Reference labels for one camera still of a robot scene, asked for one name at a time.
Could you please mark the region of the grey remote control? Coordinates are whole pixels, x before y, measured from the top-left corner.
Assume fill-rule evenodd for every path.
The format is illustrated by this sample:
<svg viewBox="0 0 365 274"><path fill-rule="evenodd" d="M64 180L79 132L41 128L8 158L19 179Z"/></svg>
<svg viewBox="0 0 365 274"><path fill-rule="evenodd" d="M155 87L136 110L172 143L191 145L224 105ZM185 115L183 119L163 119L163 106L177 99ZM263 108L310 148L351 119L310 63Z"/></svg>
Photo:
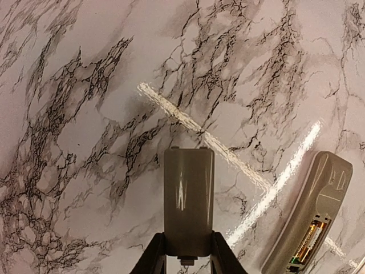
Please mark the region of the grey remote control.
<svg viewBox="0 0 365 274"><path fill-rule="evenodd" d="M322 246L346 195L352 178L350 162L329 151L315 154L294 208L261 268L262 273L304 273ZM327 223L304 265L290 260L311 222Z"/></svg>

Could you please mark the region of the grey battery cover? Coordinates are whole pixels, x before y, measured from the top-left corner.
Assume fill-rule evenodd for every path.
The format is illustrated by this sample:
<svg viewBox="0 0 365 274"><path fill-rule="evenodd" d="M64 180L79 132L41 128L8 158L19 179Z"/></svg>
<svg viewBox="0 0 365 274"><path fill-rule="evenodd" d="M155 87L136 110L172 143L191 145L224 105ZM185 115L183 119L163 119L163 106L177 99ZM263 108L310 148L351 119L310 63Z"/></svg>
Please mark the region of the grey battery cover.
<svg viewBox="0 0 365 274"><path fill-rule="evenodd" d="M166 254L193 266L211 254L214 151L172 147L164 152Z"/></svg>

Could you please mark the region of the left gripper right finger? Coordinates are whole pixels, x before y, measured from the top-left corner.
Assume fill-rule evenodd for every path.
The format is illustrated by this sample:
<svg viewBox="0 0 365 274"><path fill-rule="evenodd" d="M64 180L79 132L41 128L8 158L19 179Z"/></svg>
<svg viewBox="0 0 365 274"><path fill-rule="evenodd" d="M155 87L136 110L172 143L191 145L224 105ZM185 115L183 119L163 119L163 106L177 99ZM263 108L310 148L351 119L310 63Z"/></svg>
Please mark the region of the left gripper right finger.
<svg viewBox="0 0 365 274"><path fill-rule="evenodd" d="M212 232L210 270L213 274L248 274L220 232Z"/></svg>

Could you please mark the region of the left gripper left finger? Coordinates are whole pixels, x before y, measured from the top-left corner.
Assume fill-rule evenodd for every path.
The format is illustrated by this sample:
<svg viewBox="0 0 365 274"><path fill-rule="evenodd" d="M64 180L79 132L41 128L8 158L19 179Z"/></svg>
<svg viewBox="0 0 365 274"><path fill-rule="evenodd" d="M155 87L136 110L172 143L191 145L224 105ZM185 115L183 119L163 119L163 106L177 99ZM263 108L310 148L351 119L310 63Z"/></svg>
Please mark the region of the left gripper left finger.
<svg viewBox="0 0 365 274"><path fill-rule="evenodd" d="M166 274L167 255L164 233L156 233L130 274Z"/></svg>

